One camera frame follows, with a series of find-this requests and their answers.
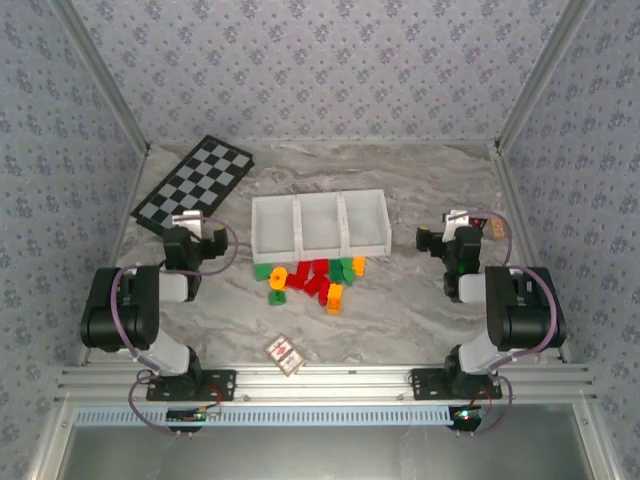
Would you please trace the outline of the aluminium side rail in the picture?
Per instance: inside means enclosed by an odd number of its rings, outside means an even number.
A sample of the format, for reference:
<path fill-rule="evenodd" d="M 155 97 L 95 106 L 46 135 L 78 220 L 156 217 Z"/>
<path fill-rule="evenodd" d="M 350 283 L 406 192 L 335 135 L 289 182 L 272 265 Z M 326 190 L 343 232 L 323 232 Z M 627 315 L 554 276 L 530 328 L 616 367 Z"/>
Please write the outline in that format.
<path fill-rule="evenodd" d="M 520 199 L 510 165 L 495 145 L 489 145 L 489 153 L 494 163 L 495 176 L 501 189 L 501 203 L 510 225 L 516 250 L 515 257 L 529 266 L 543 266 L 544 263 L 541 260 L 527 221 L 524 204 Z"/>
<path fill-rule="evenodd" d="M 136 170 L 136 174 L 133 177 L 131 189 L 127 196 L 126 202 L 124 204 L 124 210 L 122 215 L 120 216 L 120 220 L 118 223 L 117 235 L 115 237 L 115 241 L 112 245 L 112 248 L 110 249 L 109 254 L 107 256 L 107 261 L 106 261 L 107 266 L 114 266 L 118 261 L 119 252 L 124 242 L 127 225 L 130 219 L 130 213 L 134 208 L 133 206 L 135 204 L 136 192 L 138 191 L 141 178 L 144 172 L 144 167 L 149 155 L 150 146 L 151 144 L 148 144 L 146 146 L 146 150 L 143 152 L 141 156 L 140 164 Z M 94 276 L 95 276 L 95 273 L 92 273 L 91 276 L 89 277 L 90 282 L 87 284 L 87 289 L 86 289 L 87 294 L 91 290 L 91 285 L 92 285 Z M 90 357 L 91 357 L 91 349 L 89 347 L 81 345 L 81 349 L 79 350 L 79 354 L 77 357 L 77 366 L 82 366 L 82 367 L 87 366 L 89 364 Z"/>

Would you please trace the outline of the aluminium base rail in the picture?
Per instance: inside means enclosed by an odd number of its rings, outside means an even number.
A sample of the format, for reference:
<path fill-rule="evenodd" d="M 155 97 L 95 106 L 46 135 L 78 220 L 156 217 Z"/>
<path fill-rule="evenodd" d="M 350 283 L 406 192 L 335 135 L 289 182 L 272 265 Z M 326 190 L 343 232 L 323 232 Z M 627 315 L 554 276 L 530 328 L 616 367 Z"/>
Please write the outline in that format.
<path fill-rule="evenodd" d="M 411 365 L 309 364 L 287 377 L 267 364 L 234 365 L 234 401 L 251 405 L 412 404 Z M 129 363 L 95 363 L 63 370 L 58 401 L 122 405 L 138 369 Z M 593 401 L 598 390 L 583 364 L 517 362 L 499 370 L 521 404 Z"/>

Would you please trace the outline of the black and grey chessboard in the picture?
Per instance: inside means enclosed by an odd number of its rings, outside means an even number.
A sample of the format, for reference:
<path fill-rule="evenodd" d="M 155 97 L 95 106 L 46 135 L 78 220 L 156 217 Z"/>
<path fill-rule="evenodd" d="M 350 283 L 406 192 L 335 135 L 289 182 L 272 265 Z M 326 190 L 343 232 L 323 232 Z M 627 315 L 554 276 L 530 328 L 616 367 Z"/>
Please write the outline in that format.
<path fill-rule="evenodd" d="M 254 166 L 253 155 L 211 135 L 205 136 L 133 209 L 131 216 L 161 235 L 172 217 L 198 210 L 212 215 Z"/>

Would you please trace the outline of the aluminium corner post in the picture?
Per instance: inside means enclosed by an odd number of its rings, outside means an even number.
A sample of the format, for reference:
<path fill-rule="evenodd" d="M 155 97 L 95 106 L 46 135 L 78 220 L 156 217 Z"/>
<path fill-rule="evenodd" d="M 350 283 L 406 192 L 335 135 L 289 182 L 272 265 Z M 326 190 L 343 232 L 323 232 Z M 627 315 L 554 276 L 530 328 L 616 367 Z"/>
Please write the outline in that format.
<path fill-rule="evenodd" d="M 496 139 L 499 154 L 504 155 L 513 145 L 594 3 L 567 0 Z"/>
<path fill-rule="evenodd" d="M 48 0 L 48 2 L 66 29 L 96 87 L 111 108 L 128 140 L 136 152 L 145 158 L 148 144 L 144 134 L 71 0 Z"/>

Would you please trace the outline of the small card box red print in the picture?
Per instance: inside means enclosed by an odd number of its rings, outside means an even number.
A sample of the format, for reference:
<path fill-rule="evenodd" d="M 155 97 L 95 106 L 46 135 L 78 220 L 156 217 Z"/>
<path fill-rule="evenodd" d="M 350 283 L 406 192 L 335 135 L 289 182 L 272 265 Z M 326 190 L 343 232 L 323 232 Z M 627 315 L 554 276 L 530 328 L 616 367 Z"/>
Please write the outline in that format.
<path fill-rule="evenodd" d="M 265 353 L 287 377 L 297 373 L 306 363 L 304 355 L 283 334 L 277 336 L 267 345 Z"/>

